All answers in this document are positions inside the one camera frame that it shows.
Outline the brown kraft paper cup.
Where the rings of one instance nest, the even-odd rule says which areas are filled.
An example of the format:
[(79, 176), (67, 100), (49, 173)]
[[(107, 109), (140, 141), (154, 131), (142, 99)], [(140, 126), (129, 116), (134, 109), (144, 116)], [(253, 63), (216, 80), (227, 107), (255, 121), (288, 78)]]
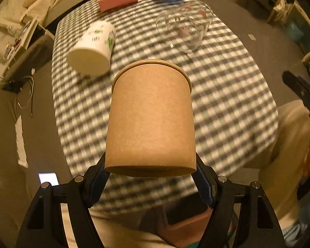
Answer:
[(197, 168), (191, 82), (177, 65), (134, 62), (112, 83), (105, 170), (166, 178)]

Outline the clear printed glass cup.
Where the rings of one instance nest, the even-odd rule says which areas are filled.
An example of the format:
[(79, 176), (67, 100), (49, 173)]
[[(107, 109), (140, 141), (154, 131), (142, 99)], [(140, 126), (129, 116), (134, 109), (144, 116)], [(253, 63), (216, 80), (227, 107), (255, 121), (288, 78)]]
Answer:
[(192, 53), (201, 45), (214, 18), (212, 9), (203, 2), (186, 2), (157, 17), (160, 38), (172, 49)]

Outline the white printed paper cup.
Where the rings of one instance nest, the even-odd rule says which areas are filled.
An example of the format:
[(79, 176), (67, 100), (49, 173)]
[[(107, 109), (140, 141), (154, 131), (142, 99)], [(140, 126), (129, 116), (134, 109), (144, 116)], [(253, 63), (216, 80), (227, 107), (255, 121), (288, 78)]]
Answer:
[(93, 22), (68, 51), (67, 63), (81, 74), (103, 76), (111, 66), (116, 29), (108, 21)]

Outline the lit smartphone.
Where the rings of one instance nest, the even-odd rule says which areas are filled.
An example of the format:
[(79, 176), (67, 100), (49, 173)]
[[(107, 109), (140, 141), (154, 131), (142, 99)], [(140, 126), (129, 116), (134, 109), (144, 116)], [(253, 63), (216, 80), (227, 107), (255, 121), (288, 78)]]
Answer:
[(48, 182), (52, 186), (59, 185), (59, 180), (54, 172), (39, 173), (38, 177), (41, 184)]

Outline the grey white checkered tablecloth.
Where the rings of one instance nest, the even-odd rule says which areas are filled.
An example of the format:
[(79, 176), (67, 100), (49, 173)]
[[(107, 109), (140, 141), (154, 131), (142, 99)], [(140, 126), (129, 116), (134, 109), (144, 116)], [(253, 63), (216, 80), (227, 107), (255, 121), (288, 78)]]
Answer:
[[(191, 54), (172, 49), (156, 29), (171, 6), (161, 0), (100, 13), (90, 0), (58, 24), (52, 55), (52, 94), (58, 135), (72, 176), (83, 175), (106, 149), (111, 85), (125, 66), (162, 59), (182, 68), (191, 80), (197, 153), (220, 175), (230, 175), (275, 140), (278, 111), (262, 75), (240, 39), (214, 17), (201, 46)], [(116, 28), (108, 75), (79, 74), (67, 54), (98, 20)]]

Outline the white bedside table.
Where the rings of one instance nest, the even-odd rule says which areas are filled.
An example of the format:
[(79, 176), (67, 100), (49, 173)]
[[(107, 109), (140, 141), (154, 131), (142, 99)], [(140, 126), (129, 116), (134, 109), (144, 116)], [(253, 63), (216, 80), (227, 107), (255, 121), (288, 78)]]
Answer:
[(13, 42), (8, 43), (5, 52), (2, 53), (2, 59), (5, 61), (4, 65), (11, 67), (43, 35), (49, 36), (52, 40), (55, 39), (55, 36), (40, 25), (38, 20), (28, 21), (14, 37)]

